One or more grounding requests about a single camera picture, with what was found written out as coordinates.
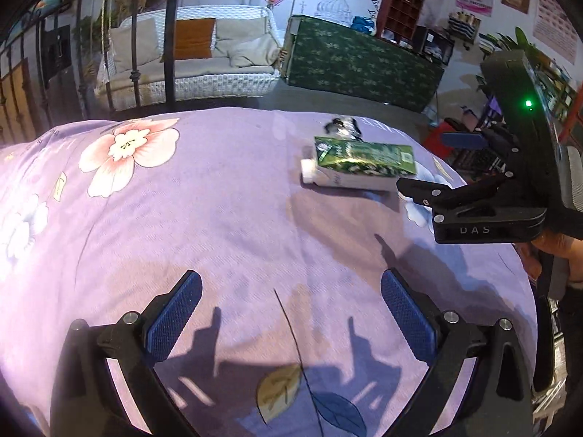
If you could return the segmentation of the person's right hand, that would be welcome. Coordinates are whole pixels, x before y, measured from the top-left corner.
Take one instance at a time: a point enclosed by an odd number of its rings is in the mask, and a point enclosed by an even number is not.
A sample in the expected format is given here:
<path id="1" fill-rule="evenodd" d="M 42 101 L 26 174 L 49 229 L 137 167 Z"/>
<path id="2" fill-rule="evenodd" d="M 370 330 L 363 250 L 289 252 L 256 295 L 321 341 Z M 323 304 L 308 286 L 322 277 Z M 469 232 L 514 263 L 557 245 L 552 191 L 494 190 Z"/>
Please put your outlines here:
<path id="1" fill-rule="evenodd" d="M 543 267 L 537 258 L 537 252 L 543 252 L 560 259 L 567 259 L 569 263 L 567 284 L 571 288 L 582 289 L 583 243 L 581 240 L 547 230 L 533 242 L 516 243 L 514 248 L 530 280 L 537 281 L 543 272 Z"/>

